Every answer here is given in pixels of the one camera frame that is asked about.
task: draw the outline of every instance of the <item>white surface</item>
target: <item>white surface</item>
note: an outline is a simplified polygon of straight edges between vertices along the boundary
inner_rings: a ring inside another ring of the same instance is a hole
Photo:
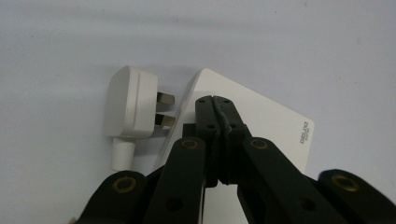
[[[191,89],[181,102],[177,123],[165,139],[158,167],[166,163],[172,145],[182,137],[183,124],[195,122],[195,101],[217,95],[233,101],[253,136],[270,139],[301,172],[304,171],[315,127],[312,120],[209,69],[200,71],[191,82]],[[204,223],[247,222],[236,189],[236,186],[227,187],[220,182],[214,189],[206,189]],[[219,211],[227,216],[219,216]]]
[[[396,202],[395,22],[395,1],[1,1],[1,223],[80,215],[111,174],[106,89],[125,64],[178,100],[207,67],[304,114],[309,176],[345,169]],[[137,171],[165,134],[136,142]]]

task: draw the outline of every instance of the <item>black plastic part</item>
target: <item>black plastic part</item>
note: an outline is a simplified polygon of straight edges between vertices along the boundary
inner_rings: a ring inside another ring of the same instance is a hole
[[[356,175],[342,170],[322,172],[323,195],[350,223],[396,223],[396,207],[382,193]]]
[[[222,148],[221,129],[211,96],[195,101],[195,136],[206,144],[205,178],[207,188],[214,188],[219,179],[219,156]]]
[[[219,181],[225,185],[238,184],[241,171],[237,165],[240,149],[243,140],[251,135],[231,100],[213,96],[213,106],[222,130]]]
[[[248,223],[264,223],[266,208],[260,194],[239,185],[237,195]]]
[[[177,140],[157,183],[143,223],[199,223],[205,183],[205,143]]]
[[[183,124],[183,137],[195,137],[195,124]]]
[[[111,175],[91,196],[77,224],[139,223],[146,185],[146,178],[137,172]]]
[[[264,223],[347,223],[271,141],[247,138],[243,152],[243,184],[260,194]]]

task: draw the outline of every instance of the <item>white plug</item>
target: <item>white plug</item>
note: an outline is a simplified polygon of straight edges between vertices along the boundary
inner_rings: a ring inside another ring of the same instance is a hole
[[[156,114],[157,102],[172,105],[175,96],[157,92],[158,76],[124,66],[110,80],[105,134],[114,137],[111,168],[131,170],[134,140],[148,138],[154,125],[172,126],[175,118]]]

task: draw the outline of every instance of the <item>metal prong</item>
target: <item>metal prong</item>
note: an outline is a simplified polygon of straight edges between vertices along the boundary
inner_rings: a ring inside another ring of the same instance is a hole
[[[174,117],[155,114],[155,125],[172,127],[175,124],[176,119]]]
[[[157,102],[166,105],[175,104],[175,96],[171,94],[166,94],[163,92],[157,92]]]

